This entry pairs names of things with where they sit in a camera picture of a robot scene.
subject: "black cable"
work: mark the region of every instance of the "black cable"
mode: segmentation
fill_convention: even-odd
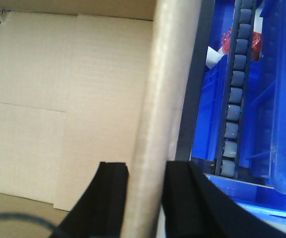
[[[17,213],[17,212],[0,213],[0,221],[7,221],[7,220],[20,220],[20,221],[34,223],[43,226],[48,230],[53,231],[60,238],[71,238],[68,234],[66,234],[63,230],[61,230],[51,222],[33,215],[28,215],[25,213]]]

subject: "blue plastic bin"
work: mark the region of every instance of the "blue plastic bin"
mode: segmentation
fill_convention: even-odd
[[[215,14],[229,11],[230,1],[225,3]],[[286,224],[286,0],[266,0],[261,16],[262,56],[250,66],[239,166],[264,183],[208,178],[257,217]],[[216,39],[219,35],[211,33]],[[227,62],[224,56],[205,73],[191,157],[215,159]]]

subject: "blue plastic crate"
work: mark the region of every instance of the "blue plastic crate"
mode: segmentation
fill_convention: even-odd
[[[221,11],[229,11],[230,1],[225,3]],[[248,168],[250,176],[263,179],[264,184],[208,178],[257,217],[286,224],[286,0],[266,0],[261,16],[262,56],[250,66],[239,166]],[[220,34],[211,33],[211,37]],[[205,74],[192,157],[215,159],[227,61],[224,56]]]

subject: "cardboard wall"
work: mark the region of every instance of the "cardboard wall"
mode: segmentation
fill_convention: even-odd
[[[91,14],[153,20],[156,0],[0,0],[14,11]]]
[[[0,24],[0,192],[69,210],[130,162],[152,22],[10,12]]]

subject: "red object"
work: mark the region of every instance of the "red object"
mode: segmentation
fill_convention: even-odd
[[[230,52],[231,36],[232,36],[232,28],[230,28],[222,36],[222,50],[224,54],[228,54]],[[262,34],[254,31],[252,39],[251,60],[258,61],[260,59],[261,48],[262,48]]]

